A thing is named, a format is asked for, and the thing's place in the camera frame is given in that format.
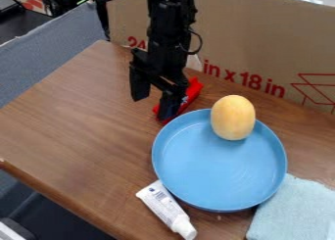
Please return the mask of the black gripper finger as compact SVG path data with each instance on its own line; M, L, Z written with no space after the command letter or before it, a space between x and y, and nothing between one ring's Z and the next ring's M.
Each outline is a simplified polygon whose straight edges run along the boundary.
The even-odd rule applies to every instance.
M171 90L163 91L158 113L159 121L168 120L176 116L185 97L185 87L176 86Z

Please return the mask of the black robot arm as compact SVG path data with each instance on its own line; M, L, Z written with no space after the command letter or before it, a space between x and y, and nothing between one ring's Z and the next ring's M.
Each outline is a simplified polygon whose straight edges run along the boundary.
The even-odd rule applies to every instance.
M102 28L110 31L107 3L112 0L42 0L46 13L54 18L88 1L96 3ZM158 120L168 120L181 110L189 87L183 69L191 54L191 25L195 23L197 8L194 0L147 0L147 6L148 48L132 50L131 96L140 101L150 96L151 88L158 87L163 91Z

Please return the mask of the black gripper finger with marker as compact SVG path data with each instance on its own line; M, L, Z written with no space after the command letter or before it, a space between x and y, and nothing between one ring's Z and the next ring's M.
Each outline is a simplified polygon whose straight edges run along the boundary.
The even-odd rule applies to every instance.
M150 96L151 81L135 67L130 67L130 86L134 101L140 101Z

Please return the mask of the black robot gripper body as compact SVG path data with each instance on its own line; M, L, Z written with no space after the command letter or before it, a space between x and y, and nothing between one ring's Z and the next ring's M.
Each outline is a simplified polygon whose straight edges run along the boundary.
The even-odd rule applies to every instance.
M132 50L134 59L130 67L142 71L150 81L156 80L156 85L168 89L166 77L174 84L189 86L183 68L187 62L191 34L190 24L182 15L179 3L162 2L152 5L151 24L148 27L148 51Z

